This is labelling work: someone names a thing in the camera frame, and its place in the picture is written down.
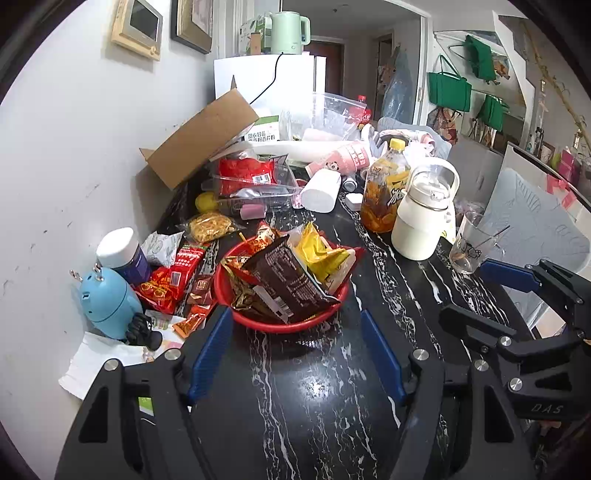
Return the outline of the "red gold candy packet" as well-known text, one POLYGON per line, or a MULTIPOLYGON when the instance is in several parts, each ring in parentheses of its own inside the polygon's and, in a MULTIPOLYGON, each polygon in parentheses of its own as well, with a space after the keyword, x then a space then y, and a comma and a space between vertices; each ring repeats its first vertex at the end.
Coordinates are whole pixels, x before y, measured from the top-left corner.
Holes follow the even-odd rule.
POLYGON ((178 272, 161 266, 151 273, 146 282, 133 286, 132 289, 150 309, 164 314, 173 314, 180 298, 179 279, 178 272))

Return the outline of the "dark brown chocolate bar packet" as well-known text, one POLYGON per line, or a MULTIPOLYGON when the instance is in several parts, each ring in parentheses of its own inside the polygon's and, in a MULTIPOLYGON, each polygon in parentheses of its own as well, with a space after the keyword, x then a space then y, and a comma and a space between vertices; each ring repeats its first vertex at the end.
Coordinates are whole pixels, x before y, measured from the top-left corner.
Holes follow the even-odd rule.
POLYGON ((339 299, 325 293, 320 283, 312 278, 304 264, 288 244, 287 235, 276 239, 270 246, 253 254, 243 265, 257 280, 271 300, 270 309, 287 323, 301 322, 332 306, 339 299))

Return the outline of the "yellow snack packet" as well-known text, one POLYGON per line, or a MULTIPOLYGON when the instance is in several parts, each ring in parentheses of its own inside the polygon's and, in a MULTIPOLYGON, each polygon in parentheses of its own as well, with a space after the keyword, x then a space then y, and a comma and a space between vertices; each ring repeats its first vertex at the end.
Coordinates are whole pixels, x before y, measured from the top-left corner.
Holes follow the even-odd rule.
POLYGON ((329 245, 312 222, 304 225, 294 250, 318 281, 323 283, 328 282, 329 276, 335 274, 353 254, 353 250, 329 245))

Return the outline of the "red cartoon candy packet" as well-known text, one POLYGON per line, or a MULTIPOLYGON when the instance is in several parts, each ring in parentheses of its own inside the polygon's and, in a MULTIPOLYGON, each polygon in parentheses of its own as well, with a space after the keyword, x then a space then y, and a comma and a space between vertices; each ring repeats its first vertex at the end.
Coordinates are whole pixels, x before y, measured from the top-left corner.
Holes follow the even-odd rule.
POLYGON ((262 251, 267 246, 270 246, 280 236, 280 231, 271 227, 266 221, 262 221, 257 226, 256 235, 247 240, 246 245, 250 253, 256 254, 258 251, 262 251))

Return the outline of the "green red date snack bag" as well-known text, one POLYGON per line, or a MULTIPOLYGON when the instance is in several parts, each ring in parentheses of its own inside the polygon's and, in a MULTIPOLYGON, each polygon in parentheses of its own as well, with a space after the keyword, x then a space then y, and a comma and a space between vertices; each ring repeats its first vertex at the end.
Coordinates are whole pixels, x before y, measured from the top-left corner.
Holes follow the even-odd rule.
POLYGON ((221 260, 221 267, 228 273, 233 293, 231 307, 242 314, 257 315, 273 319, 273 312, 256 294, 256 278, 242 268, 249 256, 228 256, 221 260))

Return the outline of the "white red plum drink bag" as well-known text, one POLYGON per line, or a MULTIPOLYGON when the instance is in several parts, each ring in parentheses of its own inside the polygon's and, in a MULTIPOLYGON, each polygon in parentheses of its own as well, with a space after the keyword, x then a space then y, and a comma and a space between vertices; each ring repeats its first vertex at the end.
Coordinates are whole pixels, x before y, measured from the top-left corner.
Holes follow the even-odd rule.
POLYGON ((364 251, 362 247, 337 250, 337 255, 332 258, 332 264, 329 266, 329 275, 325 279, 325 291, 329 295, 335 295, 342 283, 349 278, 364 251))

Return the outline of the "glass mug with cartoon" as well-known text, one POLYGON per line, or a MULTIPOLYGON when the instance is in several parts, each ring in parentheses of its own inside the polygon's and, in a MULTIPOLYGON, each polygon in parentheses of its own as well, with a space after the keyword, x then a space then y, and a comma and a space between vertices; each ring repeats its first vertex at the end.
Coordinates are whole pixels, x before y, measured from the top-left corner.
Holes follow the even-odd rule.
POLYGON ((507 225, 495 230, 483 214, 466 213, 449 254, 453 269, 459 274, 471 275, 495 249, 500 252, 500 258, 503 259, 506 253, 499 241, 509 228, 507 225))

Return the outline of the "green tote bag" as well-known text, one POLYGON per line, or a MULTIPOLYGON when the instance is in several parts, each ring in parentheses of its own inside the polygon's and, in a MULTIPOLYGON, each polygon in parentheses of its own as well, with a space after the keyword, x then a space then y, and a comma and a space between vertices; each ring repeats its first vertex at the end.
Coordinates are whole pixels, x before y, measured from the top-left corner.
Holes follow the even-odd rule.
POLYGON ((504 100, 487 94, 477 115, 478 124, 501 131, 504 125, 504 115, 509 109, 509 105, 504 100))
POLYGON ((468 112, 471 109, 472 85, 445 56, 439 55, 438 61, 440 71, 428 73, 430 102, 438 107, 468 112))
POLYGON ((487 83, 496 81, 492 50, 487 44, 467 35, 462 44, 451 45, 449 49, 469 64, 476 78, 487 83))

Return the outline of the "white cylinder container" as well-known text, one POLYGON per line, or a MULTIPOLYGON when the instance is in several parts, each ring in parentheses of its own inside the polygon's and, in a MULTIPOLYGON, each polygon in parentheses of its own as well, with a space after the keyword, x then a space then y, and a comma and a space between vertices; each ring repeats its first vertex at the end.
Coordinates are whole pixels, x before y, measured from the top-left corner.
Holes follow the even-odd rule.
POLYGON ((338 171, 319 169, 301 191, 301 205, 311 212, 331 213, 335 208, 341 183, 342 175, 338 171))

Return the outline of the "red snack bag in tray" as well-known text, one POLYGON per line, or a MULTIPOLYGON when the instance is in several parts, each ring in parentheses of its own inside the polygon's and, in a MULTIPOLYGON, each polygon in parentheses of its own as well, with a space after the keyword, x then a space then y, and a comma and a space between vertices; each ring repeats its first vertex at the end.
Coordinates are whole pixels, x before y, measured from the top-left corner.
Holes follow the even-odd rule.
POLYGON ((274 164, 276 161, 273 159, 222 158, 218 161, 218 176, 221 177, 219 194, 229 197, 249 185, 276 184, 274 164))

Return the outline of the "brown cardboard box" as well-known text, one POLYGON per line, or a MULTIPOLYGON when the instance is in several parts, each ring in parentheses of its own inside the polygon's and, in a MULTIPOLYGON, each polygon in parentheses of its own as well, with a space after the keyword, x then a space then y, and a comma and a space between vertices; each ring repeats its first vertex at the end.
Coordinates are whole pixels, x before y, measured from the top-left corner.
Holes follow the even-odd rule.
POLYGON ((208 104, 157 149, 140 148, 147 165, 173 190, 249 130, 259 115, 236 89, 208 104))

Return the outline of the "upper green tote bag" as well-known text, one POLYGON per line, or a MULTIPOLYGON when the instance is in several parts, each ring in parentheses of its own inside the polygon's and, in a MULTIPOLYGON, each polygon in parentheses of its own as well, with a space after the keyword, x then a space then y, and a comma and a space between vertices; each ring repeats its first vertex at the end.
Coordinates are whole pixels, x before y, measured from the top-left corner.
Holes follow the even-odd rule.
POLYGON ((492 50, 487 44, 467 35, 462 44, 451 45, 449 49, 469 64, 476 78, 487 83, 496 81, 492 50))

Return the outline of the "brown entrance door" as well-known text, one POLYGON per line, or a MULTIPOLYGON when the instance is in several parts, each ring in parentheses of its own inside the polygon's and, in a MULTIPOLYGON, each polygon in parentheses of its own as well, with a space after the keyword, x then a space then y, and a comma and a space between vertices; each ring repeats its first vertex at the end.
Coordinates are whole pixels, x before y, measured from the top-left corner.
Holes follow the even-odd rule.
POLYGON ((342 95, 345 46, 341 43, 311 40, 304 50, 325 59, 325 92, 342 95))

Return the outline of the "framed picture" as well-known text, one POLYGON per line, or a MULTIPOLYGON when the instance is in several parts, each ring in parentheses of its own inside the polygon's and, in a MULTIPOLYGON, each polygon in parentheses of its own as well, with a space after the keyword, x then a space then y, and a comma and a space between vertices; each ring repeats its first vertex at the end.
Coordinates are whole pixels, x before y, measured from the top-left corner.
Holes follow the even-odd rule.
POLYGON ((202 54, 211 52, 213 2, 172 0, 170 39, 202 54))

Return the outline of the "wall intercom panel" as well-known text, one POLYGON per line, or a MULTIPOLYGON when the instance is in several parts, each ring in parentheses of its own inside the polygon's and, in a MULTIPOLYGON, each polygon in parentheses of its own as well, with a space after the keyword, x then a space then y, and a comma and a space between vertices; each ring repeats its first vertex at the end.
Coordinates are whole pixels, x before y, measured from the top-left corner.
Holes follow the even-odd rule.
POLYGON ((162 15, 145 0, 117 3, 111 42, 144 58, 159 61, 162 15))

